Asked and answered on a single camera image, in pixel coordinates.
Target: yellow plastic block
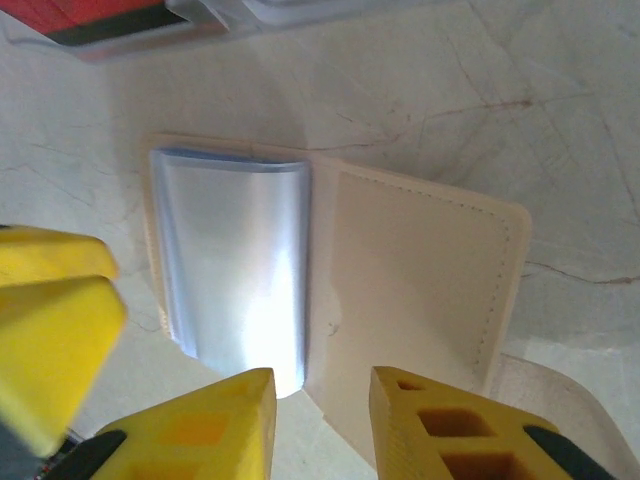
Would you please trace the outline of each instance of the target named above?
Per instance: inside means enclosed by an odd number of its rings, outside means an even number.
[[[127,439],[93,480],[265,480],[276,418],[273,371],[250,370],[107,425]]]
[[[115,278],[118,267],[97,238],[40,228],[0,229],[0,287],[62,278]]]
[[[530,413],[390,367],[369,410],[380,480],[570,480],[523,427],[557,429]]]
[[[0,288],[0,420],[35,455],[60,445],[125,316],[102,277]]]

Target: wallet stitching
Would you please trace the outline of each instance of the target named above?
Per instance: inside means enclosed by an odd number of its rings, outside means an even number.
[[[412,188],[407,188],[407,187],[402,187],[400,185],[394,185],[393,183],[388,183],[382,180],[378,180],[377,178],[371,178],[371,177],[367,177],[364,176],[362,174],[357,174],[357,173],[352,173],[352,172],[343,172],[347,175],[351,175],[353,177],[359,178],[361,180],[366,180],[372,183],[377,183],[386,187],[392,187],[395,188],[397,190],[402,190],[403,192],[407,192],[407,193],[414,193],[417,195],[421,195],[423,197],[428,197],[431,198],[433,200],[438,200],[440,202],[444,202],[444,203],[448,203],[450,205],[455,205],[455,206],[459,206],[459,207],[463,207],[463,208],[468,208],[474,212],[478,212],[478,213],[482,213],[485,215],[489,215],[495,219],[497,219],[500,224],[502,225],[502,229],[504,231],[504,247],[502,249],[502,257],[500,259],[500,269],[498,270],[498,275],[496,277],[496,286],[493,289],[493,293],[491,295],[491,303],[489,305],[489,311],[487,312],[487,316],[485,318],[484,321],[484,325],[483,325],[483,329],[482,329],[482,334],[480,336],[480,341],[478,343],[478,348],[476,351],[476,355],[475,355],[475,361],[473,362],[473,366],[471,369],[471,374],[473,376],[473,380],[471,381],[471,387],[469,388],[470,390],[473,389],[473,387],[476,385],[477,383],[477,378],[476,378],[476,374],[478,371],[478,367],[480,366],[480,357],[482,356],[482,352],[483,349],[486,345],[486,341],[487,341],[487,335],[489,334],[489,325],[491,324],[491,320],[495,318],[495,309],[496,309],[496,302],[498,300],[498,292],[500,291],[500,287],[501,284],[503,283],[503,279],[504,279],[504,269],[506,267],[506,257],[507,257],[507,252],[508,252],[508,247],[509,247],[509,243],[511,242],[511,233],[510,233],[510,229],[509,229],[509,224],[507,223],[506,219],[497,215],[494,212],[491,212],[489,210],[486,210],[484,208],[479,208],[479,207],[475,207],[473,205],[469,205],[467,203],[463,203],[463,202],[456,202],[454,200],[450,200],[447,198],[442,198],[439,197],[437,195],[433,195],[432,193],[426,193],[426,192],[422,192],[420,190],[414,190]]]

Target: cream leather wallet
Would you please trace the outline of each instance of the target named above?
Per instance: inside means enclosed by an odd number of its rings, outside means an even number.
[[[327,158],[180,135],[144,145],[148,246],[165,329],[149,152],[207,149],[311,164],[305,391],[374,463],[370,369],[392,365],[487,394],[530,237],[520,206]]]

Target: square hole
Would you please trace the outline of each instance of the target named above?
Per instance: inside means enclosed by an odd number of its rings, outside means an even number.
[[[422,410],[418,412],[432,437],[491,437],[495,433],[475,412],[464,409]]]
[[[226,413],[186,413],[177,415],[158,437],[162,445],[214,446],[229,425]]]
[[[453,454],[442,460],[453,480],[535,480],[511,454]]]
[[[404,380],[398,380],[398,387],[400,390],[424,390],[424,388],[405,382]]]

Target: marble surface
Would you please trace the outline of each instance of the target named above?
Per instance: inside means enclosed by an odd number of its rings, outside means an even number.
[[[113,249],[131,322],[76,428],[216,379],[159,331],[137,140],[246,138],[524,204],[531,251],[504,350],[568,374],[640,452],[640,7],[425,4],[92,66],[0,45],[0,217]],[[273,478],[373,479],[304,395]]]

